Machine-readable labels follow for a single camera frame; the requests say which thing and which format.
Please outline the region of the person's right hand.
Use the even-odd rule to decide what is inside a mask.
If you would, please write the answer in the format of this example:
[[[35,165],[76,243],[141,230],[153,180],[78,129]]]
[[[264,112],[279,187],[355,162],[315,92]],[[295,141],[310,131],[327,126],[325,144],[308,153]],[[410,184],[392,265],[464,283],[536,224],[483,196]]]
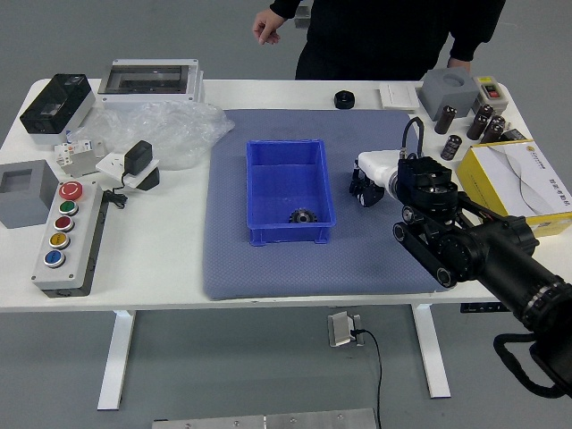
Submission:
[[[280,36],[277,30],[283,25],[284,19],[271,9],[263,10],[255,17],[252,31],[259,45],[277,44]]]

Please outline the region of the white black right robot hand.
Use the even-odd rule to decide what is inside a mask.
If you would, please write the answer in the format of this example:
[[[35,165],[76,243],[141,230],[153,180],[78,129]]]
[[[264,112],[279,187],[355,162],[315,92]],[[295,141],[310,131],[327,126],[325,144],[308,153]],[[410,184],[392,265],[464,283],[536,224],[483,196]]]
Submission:
[[[370,207],[385,195],[397,199],[399,150],[362,152],[354,162],[349,193]]]

